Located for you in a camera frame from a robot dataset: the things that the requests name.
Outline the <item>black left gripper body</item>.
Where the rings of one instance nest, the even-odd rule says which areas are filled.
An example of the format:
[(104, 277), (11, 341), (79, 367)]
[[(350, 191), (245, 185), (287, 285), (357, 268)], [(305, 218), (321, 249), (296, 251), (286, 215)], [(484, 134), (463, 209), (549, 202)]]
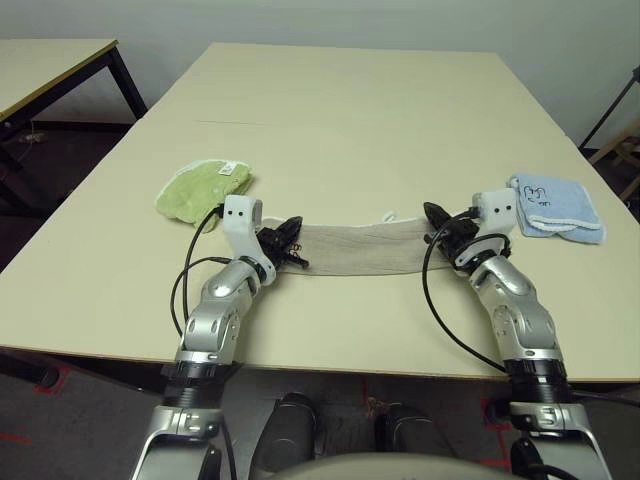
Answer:
[(263, 228), (258, 233), (258, 242), (267, 258), (276, 269), (280, 269), (287, 264), (293, 264), (302, 269), (308, 268), (308, 261), (301, 258), (294, 252), (294, 244), (290, 250), (284, 250), (280, 246), (280, 238), (277, 238), (274, 229)]

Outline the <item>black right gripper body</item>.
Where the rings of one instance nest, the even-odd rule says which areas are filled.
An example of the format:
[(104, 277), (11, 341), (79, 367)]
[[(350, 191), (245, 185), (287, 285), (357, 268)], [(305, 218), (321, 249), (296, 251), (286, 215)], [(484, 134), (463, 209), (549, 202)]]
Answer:
[(457, 219), (449, 224), (439, 240), (439, 250), (443, 256), (453, 263), (465, 248), (465, 245), (473, 240), (479, 231), (479, 226), (471, 219)]

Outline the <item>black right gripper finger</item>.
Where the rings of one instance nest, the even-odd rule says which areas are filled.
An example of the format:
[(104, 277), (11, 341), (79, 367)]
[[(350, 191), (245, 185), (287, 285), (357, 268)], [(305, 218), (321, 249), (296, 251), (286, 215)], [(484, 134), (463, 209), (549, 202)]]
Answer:
[(425, 233), (425, 235), (424, 235), (424, 241), (425, 241), (426, 243), (431, 243), (431, 242), (432, 242), (432, 240), (433, 240), (433, 237), (435, 236), (435, 234), (437, 233), (437, 231), (438, 231), (439, 229), (434, 229), (434, 228), (431, 226), (431, 224), (429, 223), (428, 219), (427, 219), (427, 203), (428, 203), (428, 202), (425, 202), (425, 203), (423, 204), (424, 214), (425, 214), (426, 220), (427, 220), (427, 222), (428, 222), (427, 232), (426, 232), (426, 233)]
[(451, 220), (452, 216), (440, 205), (427, 203), (427, 219), (434, 229), (440, 229)]

